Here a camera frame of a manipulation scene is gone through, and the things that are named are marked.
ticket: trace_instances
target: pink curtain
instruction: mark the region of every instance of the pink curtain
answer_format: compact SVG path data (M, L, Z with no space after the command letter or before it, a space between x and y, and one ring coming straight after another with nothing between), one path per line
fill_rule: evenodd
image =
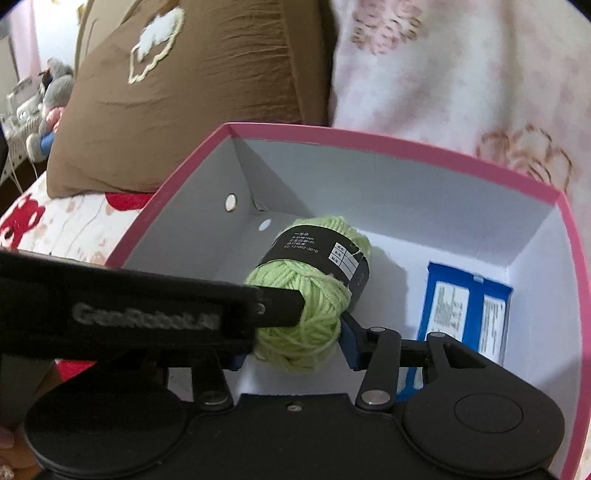
M35 80L41 71L39 47L35 29L33 0L21 0L10 12L10 35L17 60L19 79L32 76Z

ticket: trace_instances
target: brown pillowcase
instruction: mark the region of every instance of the brown pillowcase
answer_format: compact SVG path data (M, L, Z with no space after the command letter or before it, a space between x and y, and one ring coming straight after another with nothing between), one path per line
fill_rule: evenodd
M326 124L318 1L144 0L84 60L47 167L47 192L154 192L220 124ZM140 82L129 58L156 14L184 24ZM141 73L166 42L138 63Z

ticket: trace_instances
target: pillow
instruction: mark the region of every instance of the pillow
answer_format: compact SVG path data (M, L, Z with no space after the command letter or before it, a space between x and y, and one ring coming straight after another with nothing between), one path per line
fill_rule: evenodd
M80 66L49 196L154 192L224 122L326 125L318 1L142 1Z

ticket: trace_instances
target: black yarn label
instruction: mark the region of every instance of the black yarn label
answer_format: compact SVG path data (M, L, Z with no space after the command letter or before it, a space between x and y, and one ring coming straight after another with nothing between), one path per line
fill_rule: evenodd
M341 281L351 292L348 310L353 310L369 279L368 261L357 245L322 226L298 225L286 230L258 266L275 260L306 263Z

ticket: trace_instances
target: person's skin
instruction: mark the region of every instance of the person's skin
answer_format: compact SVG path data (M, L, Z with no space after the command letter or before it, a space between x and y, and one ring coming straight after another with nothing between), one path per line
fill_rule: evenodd
M41 397L60 383L60 374L53 365L39 385L36 396ZM3 464L9 465L14 470L14 480L32 480L41 472L25 440L22 426L14 432L0 426L0 465Z

